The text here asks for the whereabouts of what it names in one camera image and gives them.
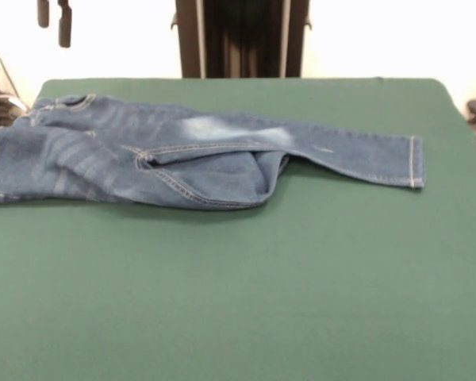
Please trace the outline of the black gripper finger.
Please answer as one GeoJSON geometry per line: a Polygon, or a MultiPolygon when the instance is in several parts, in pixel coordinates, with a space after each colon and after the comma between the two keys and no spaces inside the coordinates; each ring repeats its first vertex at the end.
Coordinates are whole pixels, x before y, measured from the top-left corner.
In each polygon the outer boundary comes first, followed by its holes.
{"type": "Polygon", "coordinates": [[[61,10],[61,16],[59,19],[59,46],[61,48],[70,48],[72,8],[68,0],[58,0],[57,3],[61,10]]]}
{"type": "Polygon", "coordinates": [[[36,10],[37,10],[37,23],[38,25],[46,29],[49,27],[50,22],[50,5],[49,0],[37,0],[36,1],[36,10]]]}

